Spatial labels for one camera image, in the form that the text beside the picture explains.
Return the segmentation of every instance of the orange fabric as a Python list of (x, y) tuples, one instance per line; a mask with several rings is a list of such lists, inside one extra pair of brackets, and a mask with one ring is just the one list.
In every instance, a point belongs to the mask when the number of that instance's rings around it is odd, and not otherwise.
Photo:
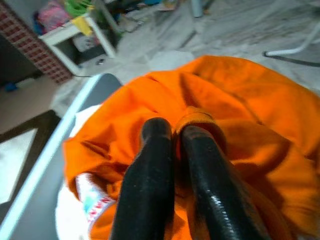
[[(169, 121), (177, 136), (201, 124), (226, 141), (225, 154), (246, 182), (272, 239), (293, 232), (319, 236), (320, 99), (288, 78), (251, 61), (203, 56), (173, 71), (151, 72), (104, 102), (66, 141), (65, 176), (77, 195), (84, 172), (105, 180), (117, 199), (126, 168), (140, 149), (140, 131), (153, 117)], [(192, 239), (188, 191), (176, 184), (173, 240)], [(108, 239), (116, 206), (91, 231)]]

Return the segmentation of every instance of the marble floor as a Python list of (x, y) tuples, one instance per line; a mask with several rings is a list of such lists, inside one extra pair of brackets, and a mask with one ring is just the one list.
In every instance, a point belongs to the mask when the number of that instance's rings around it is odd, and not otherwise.
[[(189, 1), (172, 12), (149, 8), (132, 13), (131, 18), (144, 23), (124, 34), (116, 58), (99, 56), (104, 63), (95, 65), (97, 59), (93, 59), (81, 75), (111, 73), (126, 84), (147, 72), (174, 69), (202, 55), (233, 56), (262, 64), (319, 93), (319, 68), (262, 56), (264, 51), (298, 46), (320, 21), (319, 9), (307, 0), (282, 0), (273, 13), (260, 19), (273, 2), (214, 0), (200, 18), (192, 16)], [(320, 43), (290, 57), (317, 62)], [(60, 86), (51, 108), (62, 116), (86, 80), (75, 77)]]

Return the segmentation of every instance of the yellow object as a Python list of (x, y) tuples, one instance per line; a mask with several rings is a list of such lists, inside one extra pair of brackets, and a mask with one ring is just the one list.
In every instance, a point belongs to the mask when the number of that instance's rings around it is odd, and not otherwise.
[(84, 35), (90, 36), (92, 34), (92, 30), (83, 16), (77, 16), (71, 21)]

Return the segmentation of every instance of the floor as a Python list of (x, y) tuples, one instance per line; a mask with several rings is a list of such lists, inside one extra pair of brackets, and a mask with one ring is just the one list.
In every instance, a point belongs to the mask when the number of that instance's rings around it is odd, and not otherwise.
[[(252, 60), (320, 93), (319, 68), (266, 58), (263, 51), (299, 45), (320, 21), (319, 9), (304, 0), (283, 0), (282, 7), (259, 21), (273, 0), (214, 0), (206, 15), (194, 18), (188, 1), (171, 12), (155, 7), (132, 12), (129, 17), (144, 23), (125, 33), (116, 58), (99, 56), (83, 66), (81, 76), (111, 73), (122, 84), (150, 71), (170, 70), (202, 55), (234, 56)], [(320, 43), (292, 58), (317, 62)], [(104, 63), (96, 65), (103, 58)], [(74, 77), (56, 86), (42, 77), (33, 85), (0, 94), (0, 133), (35, 115), (53, 109), (62, 117), (87, 77)]]

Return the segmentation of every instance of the brick wall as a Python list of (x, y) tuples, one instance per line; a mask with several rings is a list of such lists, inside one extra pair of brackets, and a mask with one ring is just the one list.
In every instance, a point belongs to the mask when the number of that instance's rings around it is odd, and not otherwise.
[(71, 72), (63, 63), (1, 0), (0, 34), (26, 56), (41, 72), (49, 76), (56, 83), (63, 83), (72, 77)]

